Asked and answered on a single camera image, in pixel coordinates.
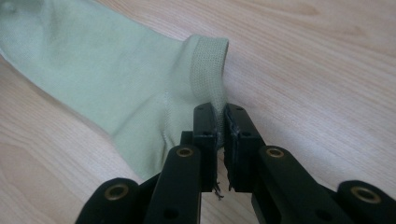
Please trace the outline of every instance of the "sock cuff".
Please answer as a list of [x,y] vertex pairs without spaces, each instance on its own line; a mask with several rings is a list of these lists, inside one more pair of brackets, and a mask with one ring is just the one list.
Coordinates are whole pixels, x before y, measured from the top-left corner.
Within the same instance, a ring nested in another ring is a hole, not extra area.
[[226,94],[222,83],[228,39],[199,36],[192,54],[191,89],[200,102],[211,102],[218,126],[218,147],[223,144],[223,109]]

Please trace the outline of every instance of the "table surface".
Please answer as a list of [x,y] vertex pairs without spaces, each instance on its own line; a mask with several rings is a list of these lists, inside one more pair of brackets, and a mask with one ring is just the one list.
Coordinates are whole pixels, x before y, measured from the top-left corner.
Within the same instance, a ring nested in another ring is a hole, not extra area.
[[[331,189],[359,179],[396,198],[395,1],[100,2],[176,39],[228,37],[229,101],[268,144]],[[226,197],[204,194],[202,223],[257,223],[219,173]],[[0,223],[73,223],[116,176],[141,181],[103,131],[0,59]]]

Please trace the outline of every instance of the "light green sock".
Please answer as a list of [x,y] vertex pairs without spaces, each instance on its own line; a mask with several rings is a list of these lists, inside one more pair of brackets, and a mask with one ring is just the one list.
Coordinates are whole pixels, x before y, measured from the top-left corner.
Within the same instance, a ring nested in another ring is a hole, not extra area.
[[142,178],[192,129],[194,107],[211,102],[222,113],[227,46],[168,38],[91,0],[0,0],[1,54],[108,132]]

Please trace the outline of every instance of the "screw hole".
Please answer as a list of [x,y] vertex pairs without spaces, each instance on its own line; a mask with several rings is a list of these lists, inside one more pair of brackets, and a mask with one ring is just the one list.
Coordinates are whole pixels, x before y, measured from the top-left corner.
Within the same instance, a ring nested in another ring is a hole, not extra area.
[[370,189],[355,186],[355,187],[351,188],[350,191],[352,192],[353,195],[355,195],[355,197],[357,197],[358,199],[360,199],[361,201],[364,201],[366,203],[380,203],[381,202],[381,198],[379,197],[379,195]]
[[189,157],[189,156],[192,155],[192,153],[193,153],[193,151],[192,151],[191,149],[187,148],[187,147],[183,147],[183,148],[178,149],[178,150],[176,151],[176,154],[177,154],[179,157]]
[[281,158],[285,155],[285,153],[283,153],[283,151],[281,151],[280,149],[277,149],[277,148],[268,148],[266,150],[266,153],[268,156],[271,156],[274,158]]
[[106,189],[105,197],[109,201],[116,201],[123,198],[128,193],[128,186],[125,184],[116,184]]
[[324,221],[332,221],[332,215],[324,210],[319,209],[315,211],[315,214]]
[[176,209],[174,209],[174,208],[166,208],[163,211],[163,216],[166,219],[175,219],[175,218],[178,217],[178,211]]

